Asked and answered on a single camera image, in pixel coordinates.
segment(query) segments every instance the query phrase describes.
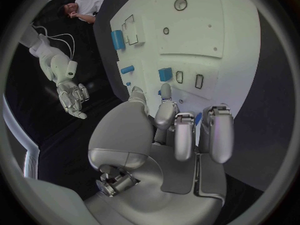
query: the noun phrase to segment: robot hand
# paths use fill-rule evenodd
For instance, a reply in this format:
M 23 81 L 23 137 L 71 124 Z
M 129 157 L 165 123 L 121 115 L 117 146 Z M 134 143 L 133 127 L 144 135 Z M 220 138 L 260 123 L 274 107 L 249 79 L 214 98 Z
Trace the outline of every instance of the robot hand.
M 84 101 L 89 100 L 88 90 L 83 84 L 78 86 L 71 80 L 65 81 L 57 86 L 59 100 L 64 110 L 70 115 L 85 119 L 87 115 L 80 112 Z

